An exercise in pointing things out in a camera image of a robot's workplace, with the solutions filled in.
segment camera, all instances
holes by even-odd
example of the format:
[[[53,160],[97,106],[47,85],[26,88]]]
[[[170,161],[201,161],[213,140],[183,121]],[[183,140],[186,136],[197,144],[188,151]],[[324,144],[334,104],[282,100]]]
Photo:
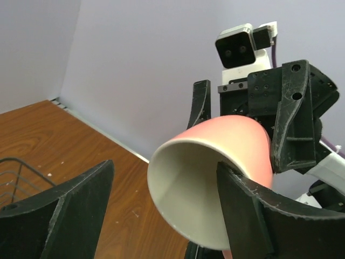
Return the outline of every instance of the camera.
[[[226,69],[255,62],[253,26],[249,23],[223,31],[216,40],[216,48]]]
[[[255,63],[256,51],[272,45],[272,28],[257,29],[249,23],[223,31],[216,40],[216,48],[226,69]]]

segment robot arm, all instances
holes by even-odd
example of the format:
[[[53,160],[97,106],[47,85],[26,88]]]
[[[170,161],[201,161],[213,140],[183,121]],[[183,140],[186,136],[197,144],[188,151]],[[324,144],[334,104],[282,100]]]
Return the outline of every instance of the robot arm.
[[[345,258],[342,238],[336,237],[345,227],[345,159],[322,141],[320,120],[339,93],[306,60],[272,68],[265,48],[276,38],[276,22],[220,34],[220,115],[245,115],[262,124],[272,140],[275,173],[294,169],[320,180],[296,202],[219,163],[218,191],[233,258]],[[210,82],[196,82],[188,127],[210,119],[210,107]]]

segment screw hole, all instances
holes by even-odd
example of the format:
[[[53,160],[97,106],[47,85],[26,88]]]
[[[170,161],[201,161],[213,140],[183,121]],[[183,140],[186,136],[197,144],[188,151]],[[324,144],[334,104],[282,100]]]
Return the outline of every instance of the screw hole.
[[[231,51],[230,50],[227,50],[227,51],[225,51],[225,56],[227,57],[227,58],[230,58],[231,57]]]
[[[11,204],[3,207],[2,210],[12,210],[12,209],[15,209],[17,207],[18,207],[18,205],[16,205],[15,203],[11,203]]]
[[[247,48],[245,47],[245,46],[241,46],[240,48],[239,48],[239,52],[240,53],[244,53],[244,52],[246,52],[247,51]]]
[[[301,93],[294,93],[292,95],[292,99],[294,99],[295,101],[300,100],[302,98],[302,94]]]
[[[293,65],[293,66],[291,67],[291,70],[292,70],[293,72],[297,72],[297,71],[299,71],[300,69],[301,69],[301,66],[298,65],[298,64]]]

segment camera lens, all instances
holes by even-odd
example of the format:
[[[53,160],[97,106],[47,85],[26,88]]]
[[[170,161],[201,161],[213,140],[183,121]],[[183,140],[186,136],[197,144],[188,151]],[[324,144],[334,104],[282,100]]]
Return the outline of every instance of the camera lens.
[[[245,46],[241,46],[241,47],[239,48],[239,52],[241,52],[241,53],[246,52],[246,50],[247,50],[247,48],[246,48]]]
[[[231,51],[230,51],[230,50],[226,50],[226,51],[225,51],[225,56],[226,56],[227,58],[230,58],[230,57],[231,57]]]

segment black bracket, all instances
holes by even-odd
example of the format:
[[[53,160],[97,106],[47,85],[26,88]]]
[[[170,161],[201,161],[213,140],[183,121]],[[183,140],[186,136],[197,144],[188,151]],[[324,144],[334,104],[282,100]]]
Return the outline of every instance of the black bracket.
[[[286,198],[223,162],[217,185],[234,259],[345,258],[344,213]]]
[[[187,128],[211,119],[211,82],[203,80],[193,85],[193,100]]]
[[[329,151],[319,144],[320,117],[338,100],[335,84],[306,60],[258,71],[218,87],[220,114],[255,118],[272,140],[275,173],[306,173]]]

